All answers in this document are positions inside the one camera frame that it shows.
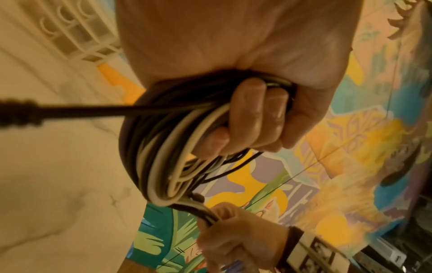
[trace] orange paint shape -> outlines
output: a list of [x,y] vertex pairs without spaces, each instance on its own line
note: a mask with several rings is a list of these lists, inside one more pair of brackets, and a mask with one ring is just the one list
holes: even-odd
[[107,79],[112,86],[120,86],[123,88],[124,95],[122,101],[124,104],[134,104],[136,100],[145,92],[145,89],[136,85],[120,74],[117,70],[104,63],[98,66],[100,73]]

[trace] colorful mural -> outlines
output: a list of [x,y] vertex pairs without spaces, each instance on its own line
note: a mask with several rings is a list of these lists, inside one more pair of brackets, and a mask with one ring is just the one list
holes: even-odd
[[[234,203],[348,254],[404,218],[432,153],[432,4],[396,3],[365,1],[327,116],[293,149],[198,187],[208,207]],[[127,257],[161,273],[204,273],[197,236],[194,216],[148,204]]]

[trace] white marble table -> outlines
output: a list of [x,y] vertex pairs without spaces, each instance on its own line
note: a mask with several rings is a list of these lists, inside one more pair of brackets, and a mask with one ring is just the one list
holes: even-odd
[[[0,1],[0,98],[120,103],[96,68],[52,53]],[[117,272],[145,201],[117,151],[121,119],[0,130],[0,272]]]

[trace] person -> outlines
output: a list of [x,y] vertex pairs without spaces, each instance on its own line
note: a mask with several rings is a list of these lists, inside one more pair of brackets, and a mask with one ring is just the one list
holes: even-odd
[[218,70],[252,70],[297,84],[288,94],[246,79],[228,127],[198,144],[202,159],[253,148],[291,148],[326,114],[348,65],[362,0],[117,0],[117,26],[145,88]]
[[[208,227],[201,219],[197,222],[201,231],[197,245],[209,273],[220,272],[224,265],[250,260],[258,268],[272,272],[361,272],[345,255],[313,234],[272,223],[231,203],[217,204],[211,210],[219,217],[216,224]],[[329,269],[322,265],[324,261]]]

